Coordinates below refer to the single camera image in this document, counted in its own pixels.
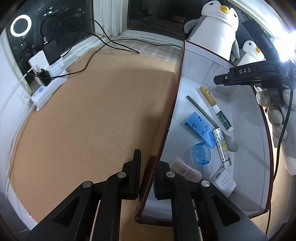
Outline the gloved right hand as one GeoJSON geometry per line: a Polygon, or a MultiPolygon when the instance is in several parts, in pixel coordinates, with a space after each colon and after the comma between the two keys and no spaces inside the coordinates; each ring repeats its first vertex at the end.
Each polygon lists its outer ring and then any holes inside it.
{"type": "MultiPolygon", "coordinates": [[[[275,107],[271,97],[266,90],[262,90],[256,93],[256,100],[260,106],[268,108],[267,114],[269,122],[273,127],[273,145],[275,148],[278,147],[280,140],[280,134],[285,123],[285,118],[288,112],[288,105],[290,100],[290,89],[283,91],[284,106],[281,108],[275,107]]],[[[293,91],[292,107],[290,110],[290,116],[288,118],[287,127],[283,134],[281,142],[281,148],[285,157],[285,168],[288,173],[292,176],[295,175],[295,90],[293,91]]]]}

